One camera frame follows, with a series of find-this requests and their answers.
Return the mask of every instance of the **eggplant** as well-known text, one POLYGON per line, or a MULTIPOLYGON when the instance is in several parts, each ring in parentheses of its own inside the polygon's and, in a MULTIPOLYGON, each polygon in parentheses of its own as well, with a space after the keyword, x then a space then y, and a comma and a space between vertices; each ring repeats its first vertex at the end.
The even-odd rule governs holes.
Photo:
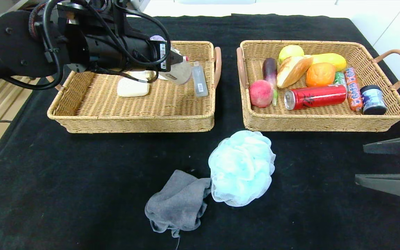
POLYGON ((273 91, 273 105, 277 106, 277 98, 279 93, 277 92, 277 63, 274 58, 267 58, 263 62, 262 67, 263 79, 271 84, 273 91))

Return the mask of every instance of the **red can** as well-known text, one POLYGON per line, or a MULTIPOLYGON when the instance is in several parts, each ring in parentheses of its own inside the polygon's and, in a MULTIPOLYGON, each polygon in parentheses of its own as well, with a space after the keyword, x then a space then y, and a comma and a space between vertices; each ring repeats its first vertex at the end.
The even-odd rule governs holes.
POLYGON ((347 90, 343 85, 324 87, 303 87, 285 92, 285 106, 288 110, 340 104, 345 101, 347 90))

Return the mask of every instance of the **table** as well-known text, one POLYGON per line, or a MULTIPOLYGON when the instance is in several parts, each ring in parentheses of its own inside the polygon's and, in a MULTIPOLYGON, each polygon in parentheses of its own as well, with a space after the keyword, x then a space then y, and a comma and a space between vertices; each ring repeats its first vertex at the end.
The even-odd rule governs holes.
MULTIPOLYGON (((144 206, 175 169, 208 177, 210 153, 244 129, 235 53, 241 41, 353 41, 377 56, 349 19, 159 19, 173 40, 222 49, 213 130, 69 134, 46 117, 56 90, 33 93, 0 141, 0 249, 174 249, 169 232, 151 230, 144 206)), ((132 25, 158 32, 139 19, 132 25)), ((400 173, 400 156, 362 152, 362 144, 400 137, 400 122, 385 133, 263 134, 277 154, 268 191, 239 208, 209 196, 201 226, 181 232, 179 249, 400 249, 400 197, 354 184, 354 174, 400 173)))

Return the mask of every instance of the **gray cloth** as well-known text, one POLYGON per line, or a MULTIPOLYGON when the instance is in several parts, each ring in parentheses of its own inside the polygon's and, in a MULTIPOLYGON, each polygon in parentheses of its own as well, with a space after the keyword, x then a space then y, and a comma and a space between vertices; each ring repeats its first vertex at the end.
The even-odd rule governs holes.
POLYGON ((174 238, 180 230, 192 231, 200 226, 200 217, 207 204, 203 199, 211 193, 211 179, 197 179, 175 170, 163 189, 152 195, 144 213, 154 232, 172 231, 174 238))

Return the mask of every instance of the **bread roll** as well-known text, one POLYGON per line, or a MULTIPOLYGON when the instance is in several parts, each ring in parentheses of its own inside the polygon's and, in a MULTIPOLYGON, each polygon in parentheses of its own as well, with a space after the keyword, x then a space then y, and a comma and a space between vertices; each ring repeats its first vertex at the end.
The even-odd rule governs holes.
POLYGON ((310 55, 288 57, 282 62, 277 73, 277 86, 288 87, 297 82, 313 63, 310 55))

